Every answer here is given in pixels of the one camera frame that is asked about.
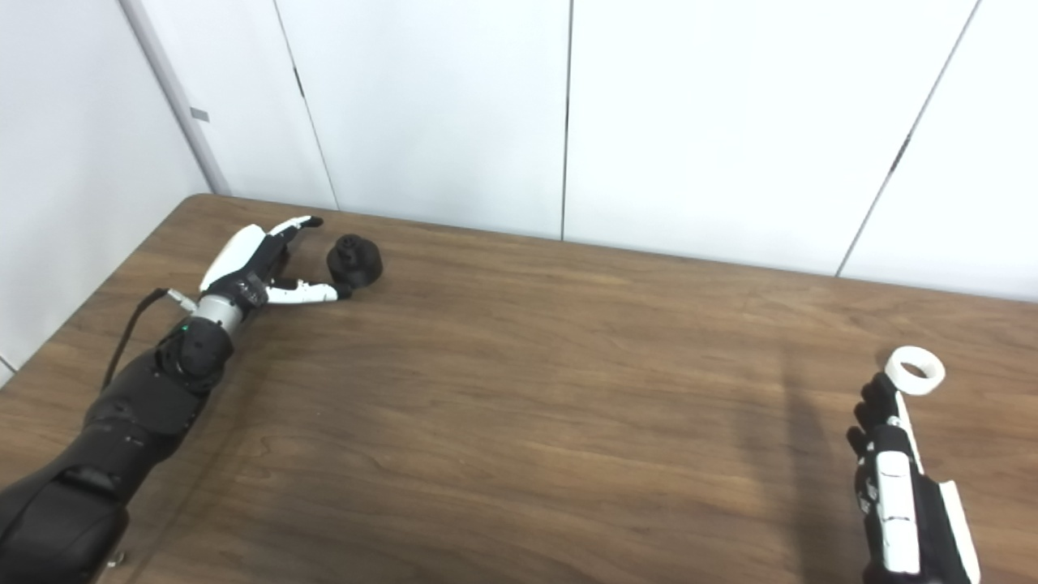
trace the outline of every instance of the white wall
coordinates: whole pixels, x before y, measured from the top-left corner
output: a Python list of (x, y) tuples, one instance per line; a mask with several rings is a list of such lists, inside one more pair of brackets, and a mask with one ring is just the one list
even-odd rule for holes
[(279, 8), (344, 210), (559, 237), (568, 0)]
[(1038, 301), (1035, 23), (981, 2), (843, 275)]
[(272, 0), (122, 4), (218, 192), (336, 207)]
[(973, 0), (576, 0), (566, 239), (834, 274)]
[(0, 2), (0, 355), (21, 367), (208, 190), (115, 0)]

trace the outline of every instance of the panel seam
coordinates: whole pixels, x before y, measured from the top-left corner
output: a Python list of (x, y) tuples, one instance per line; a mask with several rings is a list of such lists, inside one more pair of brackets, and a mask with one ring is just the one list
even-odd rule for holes
[(10, 364), (10, 362), (4, 359), (3, 356), (0, 356), (0, 365), (9, 369), (11, 373), (18, 373), (18, 369), (16, 369), (15, 366)]
[(865, 227), (869, 224), (869, 219), (872, 218), (872, 214), (876, 210), (876, 204), (879, 202), (879, 198), (886, 190), (886, 185), (890, 184), (891, 176), (894, 175), (894, 171), (899, 166), (905, 150), (908, 149), (908, 144), (911, 141), (912, 136), (916, 135), (916, 129), (919, 127), (919, 122), (923, 118), (923, 114), (926, 113), (926, 109), (929, 107), (930, 101), (933, 100), (933, 95), (937, 91), (937, 87), (940, 85), (940, 80), (945, 78), (945, 73), (948, 72), (948, 65), (955, 57), (955, 53), (958, 51), (959, 45), (962, 43), (962, 38), (965, 36), (966, 30), (969, 28), (969, 23), (973, 22), (974, 16), (977, 13), (977, 9), (980, 8), (980, 4), (984, 0), (977, 0), (973, 9), (969, 10), (969, 16), (966, 17), (966, 21), (962, 23), (962, 29), (959, 30), (959, 35), (955, 38), (955, 43), (952, 45), (952, 50), (949, 51), (948, 57), (945, 59), (945, 63), (940, 66), (940, 71), (937, 73), (937, 77), (933, 81), (933, 85), (930, 86), (930, 92), (926, 94), (926, 99), (923, 101), (923, 106), (919, 109), (919, 113), (916, 115), (916, 120), (912, 121), (911, 128), (908, 129), (908, 135), (905, 136), (905, 140), (901, 143), (901, 147), (898, 148), (898, 154), (894, 157), (894, 162), (891, 164), (890, 170), (886, 171), (886, 176), (883, 177), (883, 183), (879, 185), (879, 190), (876, 191), (876, 196), (872, 198), (872, 203), (869, 204), (869, 210), (866, 211), (865, 217), (862, 218), (862, 224), (857, 226), (857, 231), (854, 232), (854, 238), (851, 239), (850, 245), (847, 247), (847, 251), (844, 253), (843, 259), (841, 259), (840, 266), (837, 268), (837, 273), (834, 274), (836, 277), (843, 276), (844, 268), (847, 267), (847, 261), (854, 252), (854, 248), (857, 246), (858, 240), (862, 239), (862, 233), (865, 232)]
[(563, 212), (558, 225), (558, 240), (566, 241), (566, 179), (570, 163), (570, 77), (573, 71), (573, 4), (570, 0), (570, 22), (566, 39), (566, 117), (563, 122)]
[(318, 155), (321, 156), (321, 166), (325, 169), (325, 177), (328, 178), (328, 188), (331, 190), (331, 199), (335, 203), (335, 210), (342, 211), (343, 205), (338, 201), (338, 195), (335, 194), (335, 183), (331, 179), (331, 172), (328, 171), (328, 160), (324, 155), (324, 147), (321, 146), (321, 137), (318, 135), (318, 128), (313, 124), (313, 113), (310, 112), (310, 102), (306, 99), (306, 91), (303, 89), (302, 79), (299, 77), (299, 67), (296, 66), (296, 56), (292, 54), (292, 45), (289, 44), (289, 33), (284, 30), (284, 20), (281, 19), (281, 9), (277, 5), (277, 0), (271, 0), (274, 4), (274, 13), (277, 15), (277, 26), (281, 28), (281, 38), (284, 39), (284, 49), (289, 52), (289, 60), (292, 62), (292, 74), (296, 78), (296, 83), (299, 85), (299, 94), (303, 100), (303, 107), (306, 108), (306, 119), (310, 122), (310, 132), (313, 133), (313, 142), (318, 146)]

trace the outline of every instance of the robotic hand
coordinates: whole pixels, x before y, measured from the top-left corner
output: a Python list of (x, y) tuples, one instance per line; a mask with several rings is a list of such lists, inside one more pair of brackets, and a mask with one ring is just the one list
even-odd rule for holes
[(863, 401), (854, 409), (861, 427), (850, 428), (847, 439), (858, 456), (854, 482), (871, 556), (865, 584), (980, 582), (958, 489), (924, 473), (901, 396), (928, 394), (944, 378), (944, 365), (933, 354), (901, 347), (862, 389)]
[[(268, 304), (349, 299), (381, 275), (378, 248), (351, 234), (328, 254), (334, 283), (277, 277), (289, 242), (322, 222), (296, 217), (266, 232), (248, 225), (206, 272), (197, 306), (163, 288), (141, 303), (79, 437), (51, 464), (0, 492), (0, 583), (93, 582), (129, 525), (128, 503), (206, 407), (242, 322)], [(166, 294), (190, 316), (112, 380), (137, 317)]]

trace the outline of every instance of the white plastic part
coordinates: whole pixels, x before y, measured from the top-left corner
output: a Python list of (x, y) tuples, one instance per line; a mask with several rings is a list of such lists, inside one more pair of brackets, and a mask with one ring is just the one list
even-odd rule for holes
[(945, 500), (945, 511), (948, 513), (948, 523), (952, 526), (962, 567), (969, 582), (980, 584), (980, 562), (977, 560), (977, 549), (969, 533), (969, 525), (966, 524), (966, 513), (962, 509), (959, 488), (955, 485), (955, 481), (943, 482), (937, 486), (940, 489), (940, 498)]
[(267, 233), (264, 232), (263, 227), (256, 224), (239, 229), (209, 266), (204, 277), (201, 278), (201, 283), (198, 285), (198, 290), (204, 291), (217, 279), (241, 269), (256, 252), (256, 248), (260, 247)]
[[(926, 378), (920, 378), (908, 371), (904, 364), (919, 368)], [(937, 356), (922, 347), (897, 349), (886, 361), (884, 372), (899, 391), (913, 396), (924, 396), (945, 381), (945, 365)]]
[(338, 291), (327, 283), (307, 283), (300, 279), (295, 289), (267, 287), (267, 303), (271, 305), (305, 305), (308, 303), (333, 303), (338, 300)]
[(268, 231), (269, 234), (277, 234), (289, 227), (302, 228), (303, 223), (313, 218), (313, 215), (302, 215), (299, 217), (293, 217), (285, 221), (280, 222), (277, 226)]
[(883, 565), (893, 573), (919, 574), (919, 528), (908, 455), (903, 452), (877, 454), (876, 482)]
[(911, 445), (911, 453), (916, 458), (916, 468), (919, 469), (919, 474), (925, 475), (926, 471), (923, 470), (923, 460), (919, 455), (919, 444), (916, 442), (916, 433), (911, 429), (911, 418), (908, 416), (908, 409), (905, 407), (905, 398), (898, 392), (894, 394), (894, 401), (898, 406), (898, 415), (897, 417), (891, 417), (886, 423), (901, 428), (908, 435), (908, 444)]

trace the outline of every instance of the black plastic part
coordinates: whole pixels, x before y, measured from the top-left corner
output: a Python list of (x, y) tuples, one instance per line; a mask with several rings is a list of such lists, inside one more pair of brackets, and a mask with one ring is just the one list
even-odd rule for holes
[(127, 504), (176, 451), (233, 353), (188, 318), (131, 361), (53, 462), (0, 492), (0, 584), (89, 584), (126, 531)]
[(382, 254), (374, 241), (359, 234), (344, 234), (328, 251), (328, 271), (336, 283), (354, 289), (364, 287), (382, 275)]

